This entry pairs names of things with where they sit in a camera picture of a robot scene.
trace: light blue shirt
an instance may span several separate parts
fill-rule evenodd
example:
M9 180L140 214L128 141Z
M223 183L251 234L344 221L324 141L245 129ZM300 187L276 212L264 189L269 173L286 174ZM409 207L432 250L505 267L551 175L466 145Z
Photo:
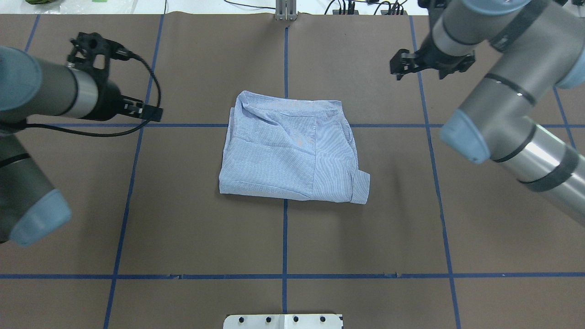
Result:
M229 114L220 193L365 204L369 191L370 175L357 168L340 101L238 95Z

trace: white floor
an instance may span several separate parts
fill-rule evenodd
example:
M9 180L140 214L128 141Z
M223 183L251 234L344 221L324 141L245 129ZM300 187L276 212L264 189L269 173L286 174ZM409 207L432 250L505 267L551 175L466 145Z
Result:
M223 0L167 0L167 12L182 11L188 13L257 13L273 12L270 9L253 9L235 6ZM243 4L274 7L275 0L232 0ZM585 15L585 9L571 5L565 7L575 15ZM329 0L297 0L297 10L311 14L323 14ZM331 10L338 9L335 2ZM361 15L372 15L377 5L356 3ZM410 15L426 15L426 10L419 8L417 0L408 0L404 7ZM92 2L90 0L57 0L47 5L29 5L25 0L0 0L0 13L163 13L164 0L109 0L108 2Z

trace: robotic arm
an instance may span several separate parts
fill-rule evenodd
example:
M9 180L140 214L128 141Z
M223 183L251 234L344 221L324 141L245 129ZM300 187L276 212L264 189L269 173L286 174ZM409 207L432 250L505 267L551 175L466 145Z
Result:
M437 2L426 1L433 9ZM390 61L400 78L465 71L488 40L503 55L441 129L473 163L491 159L585 226L585 158L528 115L553 87L585 81L585 22L551 0L452 0L414 54Z
M154 73L138 55L97 33L79 33L71 40L73 50L67 66L37 59L25 52L0 46L0 243L9 239L30 245L57 229L71 217L67 202L49 182L22 147L15 132L41 127L65 132L54 126L27 124L33 114L67 116L105 121L116 114L145 119L122 133L87 136L122 136L160 121L163 109L141 100L122 96L108 80L110 60L136 59ZM104 67L96 68L103 56Z

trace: striped shirt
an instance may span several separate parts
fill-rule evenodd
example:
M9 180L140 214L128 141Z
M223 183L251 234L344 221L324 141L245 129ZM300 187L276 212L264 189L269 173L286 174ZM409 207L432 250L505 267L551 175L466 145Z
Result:
M242 92L229 114L219 192L365 204L370 175L340 101Z

